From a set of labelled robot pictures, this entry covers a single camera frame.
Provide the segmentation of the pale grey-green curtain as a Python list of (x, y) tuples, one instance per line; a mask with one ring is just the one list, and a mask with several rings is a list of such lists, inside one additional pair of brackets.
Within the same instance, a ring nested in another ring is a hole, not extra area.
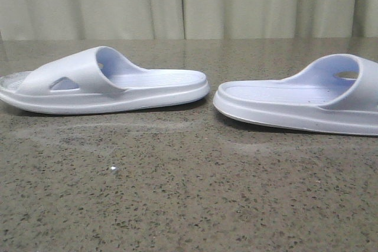
[(1, 0), (3, 40), (376, 35), (377, 0)]

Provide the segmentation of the light blue slipper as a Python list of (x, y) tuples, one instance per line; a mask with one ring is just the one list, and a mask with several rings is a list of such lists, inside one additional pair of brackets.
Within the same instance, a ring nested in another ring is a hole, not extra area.
[(252, 124), (349, 135), (377, 135), (377, 63), (331, 54), (282, 80), (219, 85), (215, 108)]
[(1, 77), (1, 100), (46, 114), (93, 114), (200, 100), (210, 87), (195, 70), (145, 69), (100, 46)]

